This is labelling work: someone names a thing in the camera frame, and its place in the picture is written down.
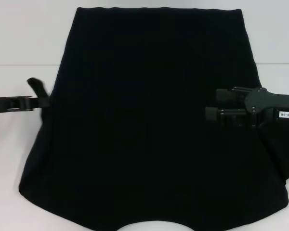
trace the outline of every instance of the white wall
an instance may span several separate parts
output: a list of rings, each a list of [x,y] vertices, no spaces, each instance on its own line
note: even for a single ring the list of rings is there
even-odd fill
[[[52,89],[77,7],[242,9],[262,85],[289,94],[289,0],[0,0],[0,96],[34,95],[37,77]],[[0,231],[84,231],[32,205],[17,187],[40,127],[39,110],[0,114]],[[169,222],[121,231],[187,231]],[[289,206],[237,231],[289,231]]]

